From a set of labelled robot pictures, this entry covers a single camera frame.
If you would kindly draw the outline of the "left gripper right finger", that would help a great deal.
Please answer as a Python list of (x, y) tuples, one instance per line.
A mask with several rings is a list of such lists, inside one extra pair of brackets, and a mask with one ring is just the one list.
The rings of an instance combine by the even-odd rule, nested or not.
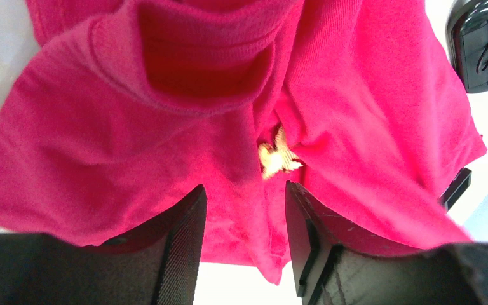
[(351, 222), (293, 182), (285, 206), (303, 304), (488, 304), (488, 243), (408, 247)]

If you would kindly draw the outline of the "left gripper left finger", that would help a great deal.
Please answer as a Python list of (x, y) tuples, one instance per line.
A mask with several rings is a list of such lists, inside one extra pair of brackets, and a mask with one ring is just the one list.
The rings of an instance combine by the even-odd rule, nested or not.
[(205, 188), (99, 246), (0, 234), (0, 304), (192, 304)]

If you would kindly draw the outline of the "gold orange brooch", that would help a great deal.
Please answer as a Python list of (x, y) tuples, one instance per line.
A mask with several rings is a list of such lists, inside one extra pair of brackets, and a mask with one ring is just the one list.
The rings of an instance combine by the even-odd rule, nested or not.
[(278, 172), (292, 172), (304, 165), (287, 143), (285, 130), (279, 126), (274, 137), (274, 145), (262, 143), (258, 146), (259, 161), (262, 167), (262, 179), (268, 180)]

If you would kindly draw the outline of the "magenta red garment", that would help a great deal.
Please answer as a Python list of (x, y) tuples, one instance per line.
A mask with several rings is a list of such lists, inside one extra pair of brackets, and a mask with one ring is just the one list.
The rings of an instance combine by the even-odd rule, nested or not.
[[(100, 245), (201, 184), (201, 258), (279, 284), (285, 183), (418, 250), (483, 156), (424, 1), (27, 1), (41, 49), (0, 110), (0, 227)], [(303, 167), (262, 179), (279, 126)]]

